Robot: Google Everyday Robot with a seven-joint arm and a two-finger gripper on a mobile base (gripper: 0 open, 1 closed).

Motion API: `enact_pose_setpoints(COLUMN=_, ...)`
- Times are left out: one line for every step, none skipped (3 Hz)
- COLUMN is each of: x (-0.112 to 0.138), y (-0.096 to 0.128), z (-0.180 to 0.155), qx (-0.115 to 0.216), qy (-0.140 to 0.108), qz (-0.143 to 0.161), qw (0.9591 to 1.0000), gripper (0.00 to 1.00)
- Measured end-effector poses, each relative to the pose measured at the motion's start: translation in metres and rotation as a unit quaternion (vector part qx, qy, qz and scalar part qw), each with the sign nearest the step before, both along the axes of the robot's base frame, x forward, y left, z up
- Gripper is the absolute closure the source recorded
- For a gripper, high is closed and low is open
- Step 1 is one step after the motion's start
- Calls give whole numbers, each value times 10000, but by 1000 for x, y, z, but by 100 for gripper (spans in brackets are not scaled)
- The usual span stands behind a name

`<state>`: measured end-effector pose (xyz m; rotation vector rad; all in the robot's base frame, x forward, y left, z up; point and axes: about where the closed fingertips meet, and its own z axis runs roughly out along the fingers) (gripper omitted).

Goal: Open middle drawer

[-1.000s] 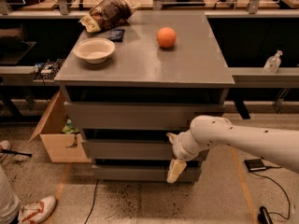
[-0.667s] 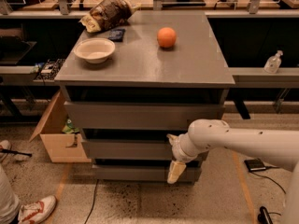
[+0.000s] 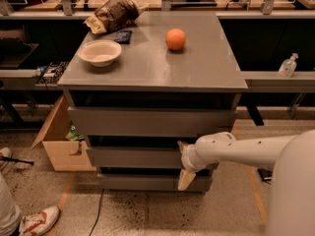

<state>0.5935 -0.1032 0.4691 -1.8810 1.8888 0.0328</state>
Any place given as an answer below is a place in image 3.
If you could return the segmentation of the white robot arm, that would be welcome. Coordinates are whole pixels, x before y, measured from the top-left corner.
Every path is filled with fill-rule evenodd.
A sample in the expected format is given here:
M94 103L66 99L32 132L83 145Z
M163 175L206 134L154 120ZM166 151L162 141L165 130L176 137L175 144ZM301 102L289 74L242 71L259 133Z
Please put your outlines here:
M315 131L239 140L229 132L180 142L183 168L178 189L186 190L208 165L231 161L272 167L266 236L315 236Z

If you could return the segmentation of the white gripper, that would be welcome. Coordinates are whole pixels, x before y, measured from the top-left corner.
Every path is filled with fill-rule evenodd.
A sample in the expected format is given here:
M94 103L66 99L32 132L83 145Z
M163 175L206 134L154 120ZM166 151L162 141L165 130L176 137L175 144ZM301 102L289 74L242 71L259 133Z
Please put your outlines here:
M177 142L181 152L181 162L185 169L182 169L179 174L178 190L185 191L193 182L196 173L205 168L205 163L197 156L194 145L189 145L186 142Z

